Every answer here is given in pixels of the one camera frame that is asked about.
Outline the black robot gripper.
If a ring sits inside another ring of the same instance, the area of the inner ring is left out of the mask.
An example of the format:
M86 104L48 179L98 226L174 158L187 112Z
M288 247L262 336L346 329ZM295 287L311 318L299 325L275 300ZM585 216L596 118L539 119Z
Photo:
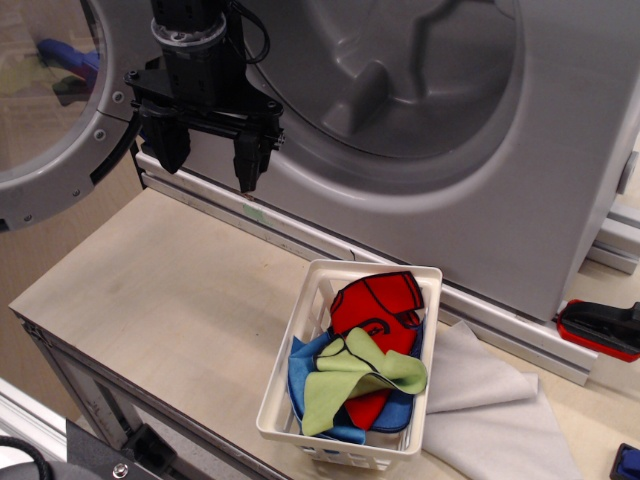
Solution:
M131 70L125 82L134 91L132 105L155 157L175 174L191 151L189 130L231 139L239 190L253 192L271 150L284 142L282 104L247 79L247 68L268 54L269 38L250 57L240 29L154 29L152 34L164 65Z

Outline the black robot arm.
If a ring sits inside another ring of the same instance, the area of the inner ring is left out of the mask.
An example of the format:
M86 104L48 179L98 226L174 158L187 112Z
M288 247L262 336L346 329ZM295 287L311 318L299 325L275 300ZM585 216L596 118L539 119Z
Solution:
M164 66L125 77L144 138L171 174L191 152L190 131L230 139L239 189L254 191L284 138L282 104L246 76L248 66L266 58L271 42L265 36L259 53L250 56L243 23L260 31L264 23L237 1L155 1L152 11L151 32Z

